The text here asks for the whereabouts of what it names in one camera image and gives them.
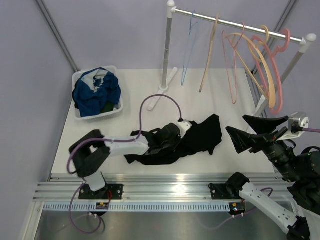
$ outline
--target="white table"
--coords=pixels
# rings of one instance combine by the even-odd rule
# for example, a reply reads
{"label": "white table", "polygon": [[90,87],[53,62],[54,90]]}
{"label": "white table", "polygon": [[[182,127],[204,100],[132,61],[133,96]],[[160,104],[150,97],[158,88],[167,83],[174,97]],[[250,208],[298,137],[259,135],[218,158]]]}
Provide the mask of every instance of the white table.
{"label": "white table", "polygon": [[[94,129],[101,130],[105,136],[114,137],[129,136],[132,131],[138,130],[141,102],[157,92],[161,73],[160,69],[119,70],[118,78],[124,108],[122,114],[116,118],[90,122],[75,120],[72,102],[51,173],[53,175],[67,173],[69,147]],[[272,164],[263,153],[251,154],[246,151],[237,154],[225,130],[225,127],[232,126],[245,131],[248,126],[242,116],[250,115],[255,110],[245,71],[238,70],[238,100],[235,105],[231,101],[226,70],[210,69],[204,89],[199,93],[203,73],[204,69],[188,69],[184,86],[181,86],[182,70],[180,69],[169,86],[167,95],[179,103],[184,119],[201,123],[212,114],[220,116],[223,137],[213,155],[209,155],[208,152],[199,152],[193,156],[181,158],[174,164],[159,166],[145,166],[136,161],[128,164],[124,156],[117,156],[108,158],[100,170],[104,174],[138,176],[234,172],[274,173]],[[169,99],[162,98],[152,112],[147,111],[147,103],[142,113],[144,131],[162,128],[178,120],[178,109]]]}

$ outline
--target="blue towel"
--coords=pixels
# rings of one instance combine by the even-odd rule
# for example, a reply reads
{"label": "blue towel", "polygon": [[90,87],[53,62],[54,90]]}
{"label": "blue towel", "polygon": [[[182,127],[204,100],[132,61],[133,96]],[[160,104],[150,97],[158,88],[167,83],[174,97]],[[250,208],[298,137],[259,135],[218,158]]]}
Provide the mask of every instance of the blue towel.
{"label": "blue towel", "polygon": [[99,115],[107,102],[119,104],[121,89],[118,78],[99,67],[85,72],[76,83],[73,99],[81,117]]}

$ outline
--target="laundry basket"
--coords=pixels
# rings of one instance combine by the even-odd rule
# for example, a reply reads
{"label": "laundry basket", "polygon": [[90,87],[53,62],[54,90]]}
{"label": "laundry basket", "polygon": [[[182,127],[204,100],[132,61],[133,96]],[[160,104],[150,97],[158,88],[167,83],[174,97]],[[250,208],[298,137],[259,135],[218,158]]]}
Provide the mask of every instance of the laundry basket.
{"label": "laundry basket", "polygon": [[[118,77],[117,68],[115,66],[102,66],[102,68],[108,70],[109,72],[113,73],[116,77]],[[88,70],[77,71],[75,74],[72,75],[72,92],[75,90],[76,82],[79,80],[79,78],[82,76],[82,74],[87,71]],[[96,118],[102,118],[102,117],[104,119],[115,118],[115,117],[119,116],[120,112],[124,109],[124,103],[123,103],[122,96],[120,96],[119,104],[114,106],[114,108],[116,110],[104,112],[99,115],[81,117],[80,111],[79,111],[79,109],[76,109],[74,101],[72,101],[72,106],[74,108],[74,118],[76,120],[90,120],[90,119],[96,119]]]}

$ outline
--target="black garment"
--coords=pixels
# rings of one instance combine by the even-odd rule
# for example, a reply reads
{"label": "black garment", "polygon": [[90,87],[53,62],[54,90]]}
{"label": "black garment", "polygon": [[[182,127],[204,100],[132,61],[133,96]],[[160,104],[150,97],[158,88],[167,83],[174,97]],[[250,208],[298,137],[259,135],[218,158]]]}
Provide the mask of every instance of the black garment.
{"label": "black garment", "polygon": [[[208,151],[214,153],[215,147],[221,143],[222,132],[219,116],[213,114],[203,123],[190,122],[192,127],[186,132],[176,149],[166,148],[154,155],[125,155],[129,164],[138,161],[143,165],[169,165],[178,161],[179,158],[194,155],[198,152]],[[131,136],[138,135],[139,131],[133,131]]]}

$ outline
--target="gray wall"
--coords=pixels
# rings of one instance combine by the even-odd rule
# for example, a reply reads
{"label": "gray wall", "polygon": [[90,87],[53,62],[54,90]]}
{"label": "gray wall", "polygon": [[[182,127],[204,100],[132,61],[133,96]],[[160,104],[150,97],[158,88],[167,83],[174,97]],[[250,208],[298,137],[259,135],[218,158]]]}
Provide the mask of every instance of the gray wall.
{"label": "gray wall", "polygon": [[[79,68],[108,65],[119,69],[163,67],[167,0],[44,1]],[[186,11],[196,10],[209,16],[220,13],[221,19],[244,22],[254,27],[264,24],[272,30],[288,0],[176,0],[175,3]],[[182,67],[189,20],[189,17],[178,14],[173,18],[169,57],[171,68]],[[212,26],[213,23],[201,21],[190,68],[205,68]],[[228,33],[236,31],[225,26],[218,27],[213,68],[225,68],[222,29]],[[247,48],[244,42],[239,46],[244,59],[253,66]]]}
{"label": "gray wall", "polygon": [[32,0],[0,1],[0,33],[0,238],[17,240],[53,164],[72,71]]}
{"label": "gray wall", "polygon": [[[295,36],[305,36],[310,33],[317,35],[316,42],[310,47],[299,63],[293,69],[283,84],[283,111],[279,116],[290,115],[296,111],[306,112],[310,119],[310,128],[320,129],[320,1],[299,1],[291,15],[286,28]],[[277,55],[276,61],[280,73],[283,73],[292,57],[299,49],[291,45],[289,49]],[[304,133],[294,140],[298,146],[296,154],[308,146],[320,147],[319,133]]]}

